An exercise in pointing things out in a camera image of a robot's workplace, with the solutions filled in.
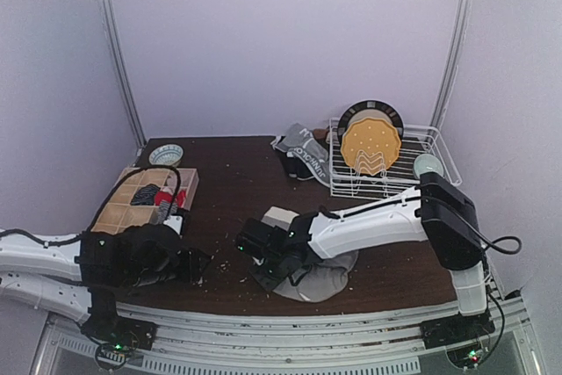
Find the grey underwear white waistband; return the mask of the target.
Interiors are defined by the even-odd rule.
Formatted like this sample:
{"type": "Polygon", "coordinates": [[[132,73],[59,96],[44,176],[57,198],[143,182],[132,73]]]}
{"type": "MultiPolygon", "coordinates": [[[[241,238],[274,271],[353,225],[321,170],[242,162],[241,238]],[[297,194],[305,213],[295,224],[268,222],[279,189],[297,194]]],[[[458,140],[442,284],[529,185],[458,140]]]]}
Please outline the grey underwear white waistband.
{"type": "MultiPolygon", "coordinates": [[[[298,217],[299,214],[294,211],[272,206],[263,215],[261,222],[285,230],[293,246],[299,245],[306,249],[305,238],[292,226],[293,220],[298,217]]],[[[354,270],[358,257],[358,251],[350,251],[319,262],[306,263],[286,277],[273,292],[299,302],[326,301],[346,288],[349,274],[354,270]]]]}

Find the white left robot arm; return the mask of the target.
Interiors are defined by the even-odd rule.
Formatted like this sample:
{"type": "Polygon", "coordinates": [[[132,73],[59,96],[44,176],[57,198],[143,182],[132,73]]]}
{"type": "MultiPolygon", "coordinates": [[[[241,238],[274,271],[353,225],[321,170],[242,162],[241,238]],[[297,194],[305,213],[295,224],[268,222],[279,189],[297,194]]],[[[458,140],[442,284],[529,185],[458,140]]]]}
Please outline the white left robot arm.
{"type": "Polygon", "coordinates": [[[168,225],[49,236],[13,228],[1,233],[1,293],[78,323],[96,314],[113,319],[115,291],[196,284],[210,262],[168,225]]]}

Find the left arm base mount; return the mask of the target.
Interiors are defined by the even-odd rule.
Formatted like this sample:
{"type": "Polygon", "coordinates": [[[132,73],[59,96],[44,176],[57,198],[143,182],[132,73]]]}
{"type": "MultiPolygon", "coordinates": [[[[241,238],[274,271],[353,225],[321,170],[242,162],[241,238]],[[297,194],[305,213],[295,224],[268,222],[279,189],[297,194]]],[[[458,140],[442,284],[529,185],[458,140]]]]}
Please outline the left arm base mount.
{"type": "Polygon", "coordinates": [[[152,350],[158,326],[118,314],[112,292],[89,289],[87,319],[79,323],[80,332],[95,345],[97,366],[114,374],[124,367],[138,350],[152,350]]]}

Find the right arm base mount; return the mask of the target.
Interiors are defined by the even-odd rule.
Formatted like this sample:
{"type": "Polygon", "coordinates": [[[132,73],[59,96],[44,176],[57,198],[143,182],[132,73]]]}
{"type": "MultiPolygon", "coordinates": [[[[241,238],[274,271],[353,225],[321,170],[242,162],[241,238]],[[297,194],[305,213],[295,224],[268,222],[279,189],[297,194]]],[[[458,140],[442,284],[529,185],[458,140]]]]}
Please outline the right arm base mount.
{"type": "Polygon", "coordinates": [[[455,314],[423,321],[420,330],[426,350],[443,348],[454,367],[468,371],[477,369],[490,350],[495,325],[486,309],[473,316],[455,314]]]}

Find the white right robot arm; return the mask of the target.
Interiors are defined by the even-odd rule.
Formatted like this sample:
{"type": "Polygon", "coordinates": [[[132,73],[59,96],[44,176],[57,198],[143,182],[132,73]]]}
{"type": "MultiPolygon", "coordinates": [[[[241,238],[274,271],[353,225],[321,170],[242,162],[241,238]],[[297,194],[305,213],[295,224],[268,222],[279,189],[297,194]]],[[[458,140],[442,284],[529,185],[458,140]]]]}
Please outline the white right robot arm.
{"type": "Polygon", "coordinates": [[[273,291],[298,270],[343,254],[400,242],[429,242],[451,276],[464,317],[487,310],[484,252],[474,203],[435,172],[390,198],[340,211],[294,216],[282,228],[250,218],[236,248],[251,256],[251,274],[273,291]]]}

